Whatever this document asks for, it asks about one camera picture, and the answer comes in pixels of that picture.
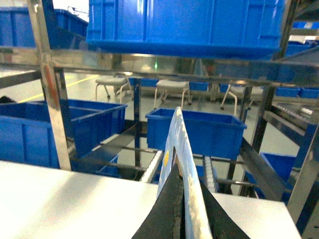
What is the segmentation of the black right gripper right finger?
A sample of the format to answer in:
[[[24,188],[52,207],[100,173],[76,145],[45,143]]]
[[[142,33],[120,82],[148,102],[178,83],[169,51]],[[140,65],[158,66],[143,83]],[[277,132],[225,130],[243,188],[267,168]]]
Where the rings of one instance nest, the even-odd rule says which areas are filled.
[[[248,235],[228,216],[204,183],[200,183],[200,186],[213,238],[249,239]]]

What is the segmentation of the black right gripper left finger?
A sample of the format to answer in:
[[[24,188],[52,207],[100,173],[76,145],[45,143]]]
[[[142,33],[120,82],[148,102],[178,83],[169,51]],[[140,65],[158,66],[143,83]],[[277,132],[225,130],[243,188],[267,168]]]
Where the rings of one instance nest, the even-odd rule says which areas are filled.
[[[133,238],[184,238],[184,187],[177,164],[173,166],[154,206]]]

